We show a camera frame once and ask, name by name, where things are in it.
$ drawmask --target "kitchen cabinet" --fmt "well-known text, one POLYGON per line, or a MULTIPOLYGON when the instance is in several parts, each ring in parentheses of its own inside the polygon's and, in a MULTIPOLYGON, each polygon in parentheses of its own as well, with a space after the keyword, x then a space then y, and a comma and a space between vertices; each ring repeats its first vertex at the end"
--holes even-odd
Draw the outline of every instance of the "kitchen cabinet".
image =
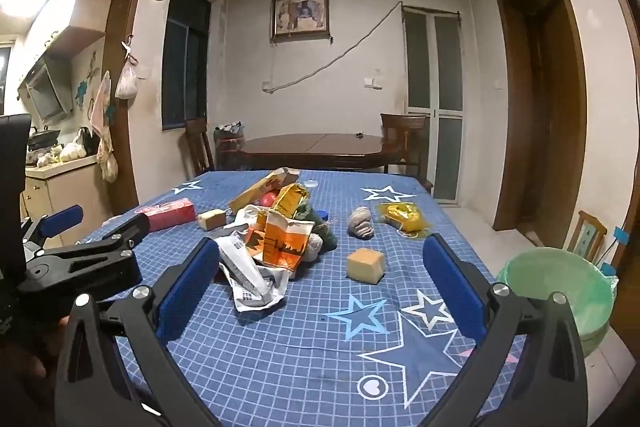
POLYGON ((40 168, 27 167, 24 185, 22 211, 31 219, 50 216, 75 204, 82 207, 82 223, 47 239, 45 248, 74 245, 113 215, 95 156, 40 168))

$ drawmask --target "yellow sponge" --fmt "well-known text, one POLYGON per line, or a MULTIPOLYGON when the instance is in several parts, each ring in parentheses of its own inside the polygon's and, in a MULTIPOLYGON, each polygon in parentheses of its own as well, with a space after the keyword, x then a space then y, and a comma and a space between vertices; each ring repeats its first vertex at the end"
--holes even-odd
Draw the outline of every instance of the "yellow sponge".
POLYGON ((202 214, 198 214, 198 225, 204 230, 213 230, 226 225, 226 214, 224 210, 214 208, 202 214))
POLYGON ((378 284, 385 274, 385 255, 369 248, 358 248, 347 257, 347 277, 378 284))

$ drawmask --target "gray yarn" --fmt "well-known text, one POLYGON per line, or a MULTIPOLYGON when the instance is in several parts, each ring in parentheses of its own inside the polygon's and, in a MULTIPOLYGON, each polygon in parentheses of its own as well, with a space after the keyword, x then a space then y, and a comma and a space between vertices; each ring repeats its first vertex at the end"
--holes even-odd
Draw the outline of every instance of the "gray yarn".
POLYGON ((318 258, 318 252, 322 248, 322 237, 317 233, 310 233, 306 242, 305 253, 302 255, 303 263, 312 263, 318 258))
POLYGON ((371 219, 371 211, 366 206, 359 206, 349 216, 347 231, 359 239, 371 239, 375 234, 371 219))

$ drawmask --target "blue tag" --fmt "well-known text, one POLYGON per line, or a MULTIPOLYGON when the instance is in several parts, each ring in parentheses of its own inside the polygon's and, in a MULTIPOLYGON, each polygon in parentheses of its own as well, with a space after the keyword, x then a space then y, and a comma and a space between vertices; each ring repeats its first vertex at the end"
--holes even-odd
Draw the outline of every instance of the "blue tag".
POLYGON ((600 266, 600 271, 605 277, 611 277, 616 274, 616 269, 613 268, 609 263, 602 263, 600 266))
POLYGON ((620 245, 627 245, 629 242, 629 235, 624 230, 620 229, 620 227, 616 227, 613 231, 613 237, 615 237, 620 245))

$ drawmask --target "white star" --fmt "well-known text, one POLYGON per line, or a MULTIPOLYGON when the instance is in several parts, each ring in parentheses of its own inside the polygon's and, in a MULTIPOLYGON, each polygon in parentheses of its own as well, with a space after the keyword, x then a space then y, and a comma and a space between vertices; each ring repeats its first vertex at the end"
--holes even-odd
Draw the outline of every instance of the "white star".
POLYGON ((418 304, 416 304, 415 306, 407 306, 407 308, 402 308, 403 312, 411 313, 412 315, 417 315, 418 317, 422 317, 422 320, 427 325, 427 328, 429 328, 429 331, 431 331, 431 328, 434 327, 436 322, 446 322, 446 323, 453 322, 453 317, 451 317, 451 315, 447 311, 447 305, 444 303, 443 299, 432 300, 427 295, 422 293, 420 290, 416 290, 415 292, 417 293, 417 296, 418 296, 418 304), (429 301, 429 304, 431 306, 440 304, 438 311, 442 315, 433 315, 433 317, 429 319, 429 317, 427 316, 427 313, 419 312, 418 310, 425 309, 425 305, 424 305, 425 301, 429 301))
MULTIPOLYGON (((404 320, 406 320, 412 327, 414 327, 418 331, 418 333, 420 333, 420 335, 423 336, 425 339, 430 339, 432 337, 439 337, 439 336, 443 336, 443 335, 449 335, 449 340, 444 345, 444 349, 442 350, 442 354, 444 356, 448 357, 449 360, 451 360, 451 362, 454 365, 457 365, 458 367, 460 367, 458 362, 456 362, 453 359, 453 357, 447 352, 447 349, 449 349, 449 346, 450 346, 451 342, 453 341, 453 337, 455 337, 456 333, 458 332, 457 329, 456 330, 451 330, 451 331, 444 331, 444 333, 432 333, 430 335, 426 335, 418 326, 413 324, 410 320, 408 320, 408 319, 404 319, 404 320)), ((362 353, 362 354, 360 354, 358 356, 362 357, 363 359, 366 359, 366 360, 371 360, 372 362, 385 363, 386 365, 390 365, 392 367, 398 367, 398 368, 402 369, 402 387, 403 387, 403 391, 404 391, 404 408, 406 409, 407 407, 409 407, 411 405, 411 402, 414 401, 415 397, 418 396, 418 393, 420 393, 420 391, 424 387, 424 384, 427 383, 427 380, 429 380, 433 375, 437 375, 437 376, 441 376, 441 377, 455 377, 455 376, 457 376, 457 373, 446 373, 446 372, 440 372, 440 371, 429 371, 427 373, 427 375, 422 379, 420 384, 417 386, 417 389, 414 391, 414 393, 411 396, 408 396, 409 392, 408 392, 408 389, 407 389, 407 381, 406 381, 406 365, 404 365, 402 363, 395 363, 395 362, 389 362, 387 360, 381 360, 381 359, 376 358, 376 357, 373 356, 373 355, 378 355, 380 353, 386 353, 386 352, 389 352, 389 351, 394 351, 396 349, 402 349, 404 347, 404 331, 402 330, 402 314, 400 312, 398 312, 398 328, 399 328, 399 333, 400 333, 400 344, 398 344, 397 346, 393 346, 393 347, 387 347, 386 349, 380 349, 378 351, 371 351, 370 353, 362 353)))
POLYGON ((400 203, 400 198, 415 198, 415 194, 402 194, 402 192, 396 192, 391 188, 391 185, 387 185, 385 188, 361 188, 360 190, 370 192, 370 195, 364 198, 365 201, 387 200, 392 203, 400 203), (389 196, 380 196, 380 192, 391 192, 394 196, 393 198, 390 198, 389 196))
POLYGON ((204 187, 198 187, 198 183, 200 183, 200 180, 196 180, 193 182, 186 182, 186 183, 183 183, 182 185, 188 185, 188 187, 175 187, 175 188, 172 188, 172 191, 174 192, 174 194, 180 194, 180 192, 182 192, 183 190, 196 190, 197 188, 204 188, 204 187))

